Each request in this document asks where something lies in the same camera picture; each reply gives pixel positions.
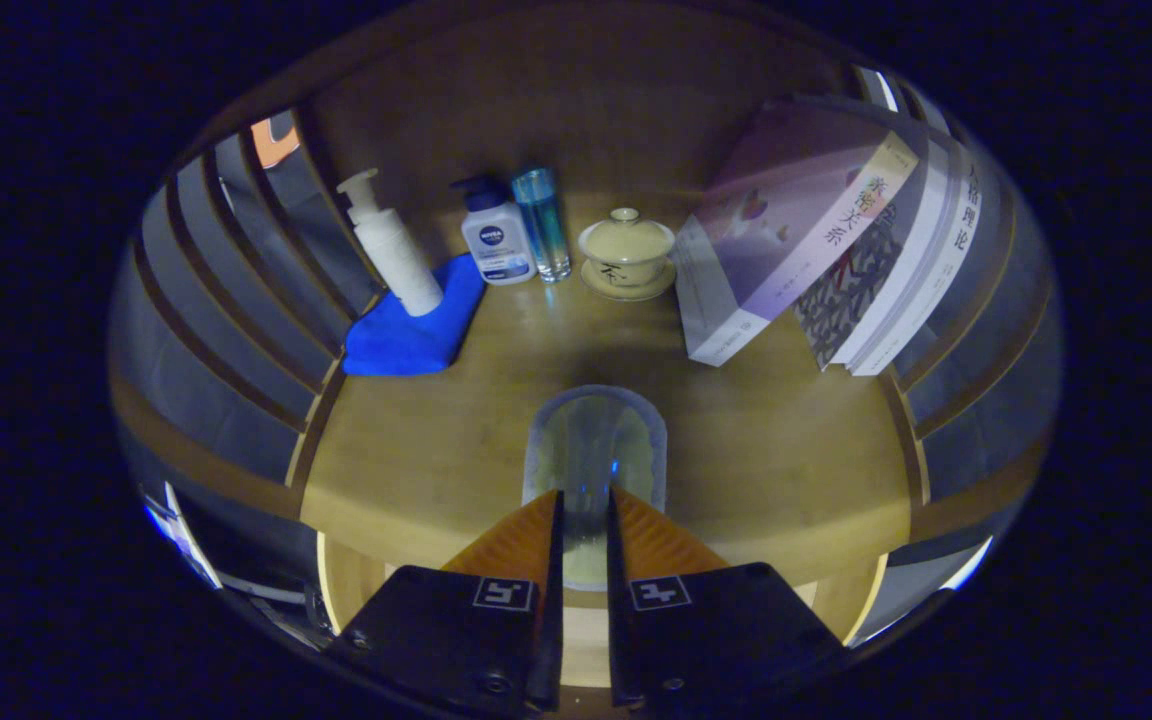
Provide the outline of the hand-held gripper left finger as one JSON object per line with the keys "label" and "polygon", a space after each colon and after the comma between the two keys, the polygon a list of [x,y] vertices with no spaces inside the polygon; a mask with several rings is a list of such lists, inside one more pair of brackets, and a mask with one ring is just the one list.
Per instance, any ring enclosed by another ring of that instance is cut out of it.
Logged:
{"label": "hand-held gripper left finger", "polygon": [[430,715],[556,710],[563,535],[564,495],[552,488],[444,568],[397,568],[326,655]]}

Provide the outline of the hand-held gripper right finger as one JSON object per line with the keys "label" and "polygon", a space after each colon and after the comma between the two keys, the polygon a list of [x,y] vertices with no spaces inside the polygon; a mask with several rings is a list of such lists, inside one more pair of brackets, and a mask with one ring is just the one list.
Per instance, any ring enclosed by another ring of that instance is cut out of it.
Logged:
{"label": "hand-held gripper right finger", "polygon": [[623,488],[612,488],[605,524],[617,706],[755,708],[846,660],[768,562],[728,564]]}

